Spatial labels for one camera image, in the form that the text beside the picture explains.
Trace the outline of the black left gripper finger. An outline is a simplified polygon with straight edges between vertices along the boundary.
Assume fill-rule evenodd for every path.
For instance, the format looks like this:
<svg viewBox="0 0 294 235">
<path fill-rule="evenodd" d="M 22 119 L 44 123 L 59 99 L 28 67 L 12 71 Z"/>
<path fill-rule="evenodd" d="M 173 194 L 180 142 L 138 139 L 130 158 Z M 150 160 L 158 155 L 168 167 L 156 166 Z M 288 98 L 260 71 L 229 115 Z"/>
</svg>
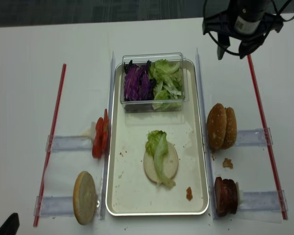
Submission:
<svg viewBox="0 0 294 235">
<path fill-rule="evenodd" d="M 19 215 L 12 213 L 0 226 L 0 235 L 16 235 L 19 229 Z"/>
</svg>

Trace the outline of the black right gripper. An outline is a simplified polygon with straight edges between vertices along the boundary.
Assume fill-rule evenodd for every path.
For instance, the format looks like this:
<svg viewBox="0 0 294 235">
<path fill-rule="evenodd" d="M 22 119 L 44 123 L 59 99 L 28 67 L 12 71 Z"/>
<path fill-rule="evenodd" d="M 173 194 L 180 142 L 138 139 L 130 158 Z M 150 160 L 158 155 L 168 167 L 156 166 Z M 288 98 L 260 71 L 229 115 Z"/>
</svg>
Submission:
<svg viewBox="0 0 294 235">
<path fill-rule="evenodd" d="M 266 12 L 269 0 L 231 0 L 228 8 L 213 16 L 204 17 L 203 34 L 218 34 L 218 60 L 230 47 L 229 37 L 241 40 L 239 58 L 253 53 L 260 46 L 260 37 L 283 27 L 282 17 Z"/>
</svg>

